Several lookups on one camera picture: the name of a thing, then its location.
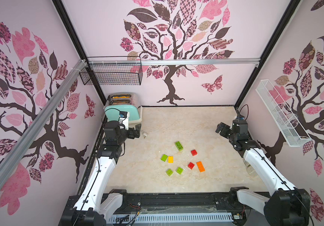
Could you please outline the small green lego brick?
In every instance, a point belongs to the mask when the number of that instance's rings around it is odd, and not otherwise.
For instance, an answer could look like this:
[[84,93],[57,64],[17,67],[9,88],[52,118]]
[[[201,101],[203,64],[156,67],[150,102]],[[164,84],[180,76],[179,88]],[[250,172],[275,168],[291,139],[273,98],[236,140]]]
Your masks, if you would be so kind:
[[162,157],[161,157],[161,160],[162,160],[163,162],[165,162],[167,159],[168,159],[168,155],[163,154]]

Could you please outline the long green lego brick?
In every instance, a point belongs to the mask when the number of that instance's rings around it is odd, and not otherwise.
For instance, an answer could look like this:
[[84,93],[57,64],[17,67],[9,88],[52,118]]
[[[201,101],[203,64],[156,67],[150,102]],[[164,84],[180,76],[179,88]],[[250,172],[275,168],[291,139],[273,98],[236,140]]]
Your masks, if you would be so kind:
[[182,151],[184,149],[182,144],[179,141],[175,142],[175,146],[179,151]]

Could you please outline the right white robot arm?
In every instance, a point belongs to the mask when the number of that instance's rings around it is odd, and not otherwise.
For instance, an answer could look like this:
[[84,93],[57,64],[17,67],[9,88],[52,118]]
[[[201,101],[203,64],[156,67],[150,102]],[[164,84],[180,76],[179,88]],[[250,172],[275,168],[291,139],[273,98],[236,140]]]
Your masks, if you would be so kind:
[[255,170],[265,184],[269,197],[246,187],[232,187],[228,204],[232,208],[246,205],[265,216],[271,226],[307,226],[310,219],[310,196],[289,182],[268,160],[260,145],[249,138],[248,124],[235,119],[231,126],[219,123],[216,133],[228,139],[234,150]]

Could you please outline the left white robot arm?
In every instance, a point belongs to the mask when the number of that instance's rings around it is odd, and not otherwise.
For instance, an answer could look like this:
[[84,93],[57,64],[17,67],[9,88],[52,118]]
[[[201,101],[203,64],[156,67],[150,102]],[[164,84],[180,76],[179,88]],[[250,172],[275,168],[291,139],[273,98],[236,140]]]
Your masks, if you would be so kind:
[[140,123],[133,128],[127,128],[126,121],[108,121],[105,124],[91,176],[79,198],[71,196],[68,199],[60,226],[107,225],[114,212],[122,206],[126,191],[110,192],[103,200],[105,188],[125,148],[125,141],[139,138],[140,132]]

